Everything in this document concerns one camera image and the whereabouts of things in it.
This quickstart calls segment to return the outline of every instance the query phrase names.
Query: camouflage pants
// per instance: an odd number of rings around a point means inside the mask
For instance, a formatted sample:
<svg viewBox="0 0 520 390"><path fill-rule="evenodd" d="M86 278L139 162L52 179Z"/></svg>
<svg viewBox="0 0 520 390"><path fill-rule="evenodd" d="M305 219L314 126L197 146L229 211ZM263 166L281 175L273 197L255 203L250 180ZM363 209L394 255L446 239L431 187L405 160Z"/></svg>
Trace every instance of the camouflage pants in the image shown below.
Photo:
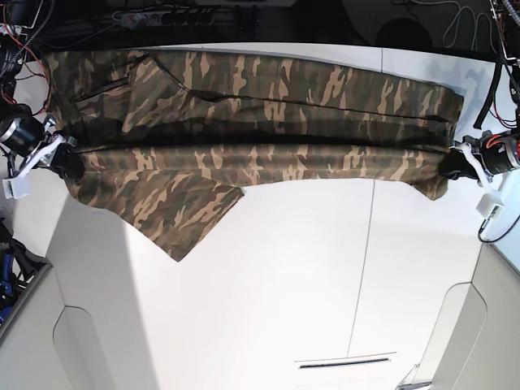
<svg viewBox="0 0 520 390"><path fill-rule="evenodd" d="M462 108L439 85L265 55L66 52L50 112L77 137L80 202L181 260L243 196L282 180L400 180L436 199Z"/></svg>

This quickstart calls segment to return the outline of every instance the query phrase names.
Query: camouflage fabric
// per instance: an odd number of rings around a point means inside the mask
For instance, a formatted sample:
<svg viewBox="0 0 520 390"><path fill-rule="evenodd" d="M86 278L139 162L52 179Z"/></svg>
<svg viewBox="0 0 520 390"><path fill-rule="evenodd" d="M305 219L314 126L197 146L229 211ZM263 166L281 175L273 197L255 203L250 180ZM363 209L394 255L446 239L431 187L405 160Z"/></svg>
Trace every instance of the camouflage fabric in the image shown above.
<svg viewBox="0 0 520 390"><path fill-rule="evenodd" d="M243 196L283 180L399 180L436 199L462 97L445 87L327 63L182 51L46 58L50 112L77 137L69 182L175 260Z"/></svg>

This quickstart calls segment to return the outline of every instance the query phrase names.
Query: camouflage garment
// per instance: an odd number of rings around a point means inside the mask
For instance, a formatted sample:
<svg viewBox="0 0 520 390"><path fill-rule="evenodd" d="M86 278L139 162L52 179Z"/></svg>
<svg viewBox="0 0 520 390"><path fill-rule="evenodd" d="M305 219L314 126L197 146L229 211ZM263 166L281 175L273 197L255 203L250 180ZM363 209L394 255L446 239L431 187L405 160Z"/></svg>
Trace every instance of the camouflage garment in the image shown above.
<svg viewBox="0 0 520 390"><path fill-rule="evenodd" d="M76 199L181 260L243 196L283 180L399 180L436 199L463 99L435 84L266 55L51 54L50 113L77 137Z"/></svg>

